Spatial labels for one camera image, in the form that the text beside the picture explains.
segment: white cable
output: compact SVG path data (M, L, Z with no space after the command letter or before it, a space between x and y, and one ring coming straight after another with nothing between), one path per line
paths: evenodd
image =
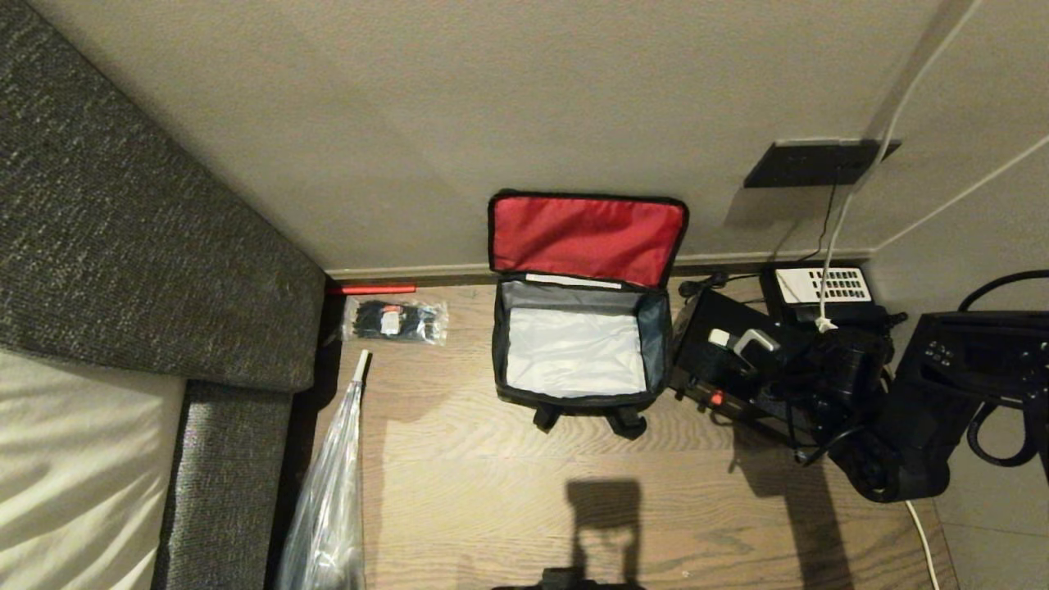
M819 281L819 317L816 318L816 328L819 329L820 333L827 332L829 330L834 330L837 326L827 317L827 276L831 268L831 258L834 256L834 246L838 241L838 234L841 233L841 226L844 225L845 214L849 212L849 206L852 204L853 196L858 193L863 185L866 184L868 180L871 178L874 171L878 169L881 165L881 161L885 157L885 152L889 150L889 142L893 139L893 131L896 130L896 122L899 121L900 114L903 112L903 107L906 106L907 101L911 100L911 94L914 93L915 88L918 87L918 83L921 79L925 77L925 72L928 71L929 67L936 62L937 59L943 54L948 45L955 40L958 31L962 29L962 26L968 22L969 18L976 14L977 8L980 6L982 0L972 0L969 7L965 9L965 14L962 15L955 26L950 28L950 31L944 36L943 40L936 47L925 63L922 64L918 73L907 84L906 89L903 91L903 96L900 97L900 102L896 104L896 108L893 110L893 117L889 120L889 125L885 126L885 131L881 134L881 145L878 146L878 154L874 156L874 162L871 163L871 167L866 169L865 172L856 181L849 194L845 195L844 202L841 204L841 210L838 212L838 219L834 224L834 233L831 234L831 243L827 246L827 259L823 260L823 273L820 276Z
M907 510L911 510L911 518L915 520L915 527L921 536L921 546L925 550L925 565L928 566L928 576L933 580L933 590L940 590L940 583L936 580L936 566L933 565L933 551L928 548L928 539L925 539L925 529L921 526L921 519L918 518L918 511L915 510L915 505L909 500L905 504Z

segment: black bag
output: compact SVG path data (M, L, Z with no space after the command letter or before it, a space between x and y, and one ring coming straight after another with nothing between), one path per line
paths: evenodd
M502 191L489 214L495 296L492 362L499 397L604 415L616 434L645 430L639 409L669 373L666 281L688 208L672 198Z

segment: white bag lining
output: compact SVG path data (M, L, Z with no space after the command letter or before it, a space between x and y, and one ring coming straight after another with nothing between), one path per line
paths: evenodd
M512 309L507 384L557 398L644 392L637 318Z

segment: red lining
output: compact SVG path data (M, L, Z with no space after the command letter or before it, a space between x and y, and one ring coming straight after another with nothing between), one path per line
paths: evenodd
M684 206L614 197L505 196L492 213L492 269L662 285Z

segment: plastic bag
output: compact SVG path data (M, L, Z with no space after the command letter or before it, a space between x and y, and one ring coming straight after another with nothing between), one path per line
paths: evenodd
M365 587L359 443L364 371L370 354L361 352L354 380L339 402L317 461L306 472L280 559L278 590Z
M448 304L346 298L343 340L382 338L443 346L448 333Z

